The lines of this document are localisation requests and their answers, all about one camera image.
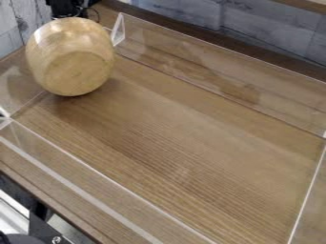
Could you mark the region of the black metal table bracket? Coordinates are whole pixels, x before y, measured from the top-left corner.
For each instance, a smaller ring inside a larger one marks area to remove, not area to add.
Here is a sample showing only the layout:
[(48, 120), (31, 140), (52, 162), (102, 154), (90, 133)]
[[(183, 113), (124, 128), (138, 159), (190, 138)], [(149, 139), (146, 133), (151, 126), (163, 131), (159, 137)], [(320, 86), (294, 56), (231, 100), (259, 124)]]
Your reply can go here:
[(34, 213), (30, 213), (28, 234), (38, 238), (44, 244), (70, 244), (62, 233)]

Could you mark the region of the wooden bowl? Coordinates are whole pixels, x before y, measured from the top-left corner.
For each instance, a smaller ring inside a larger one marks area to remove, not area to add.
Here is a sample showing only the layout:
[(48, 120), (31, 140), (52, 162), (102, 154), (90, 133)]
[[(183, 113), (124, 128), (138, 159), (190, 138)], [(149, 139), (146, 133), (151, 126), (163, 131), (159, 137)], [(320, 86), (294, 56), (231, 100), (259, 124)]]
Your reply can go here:
[(79, 96), (110, 79), (115, 65), (111, 36), (94, 20), (52, 20), (31, 35), (26, 45), (28, 68), (51, 93)]

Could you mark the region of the clear acrylic corner bracket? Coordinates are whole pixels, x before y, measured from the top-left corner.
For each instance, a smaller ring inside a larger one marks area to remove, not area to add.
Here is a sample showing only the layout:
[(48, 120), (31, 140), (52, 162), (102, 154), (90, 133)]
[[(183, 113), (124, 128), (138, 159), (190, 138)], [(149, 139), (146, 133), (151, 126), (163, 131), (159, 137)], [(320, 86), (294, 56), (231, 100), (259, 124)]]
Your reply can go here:
[(119, 15), (118, 15), (114, 28), (110, 29), (110, 28), (104, 27), (104, 30), (108, 32), (108, 34), (111, 36), (112, 45), (118, 46), (126, 38), (124, 20), (123, 20), (123, 14), (122, 13), (119, 13)]

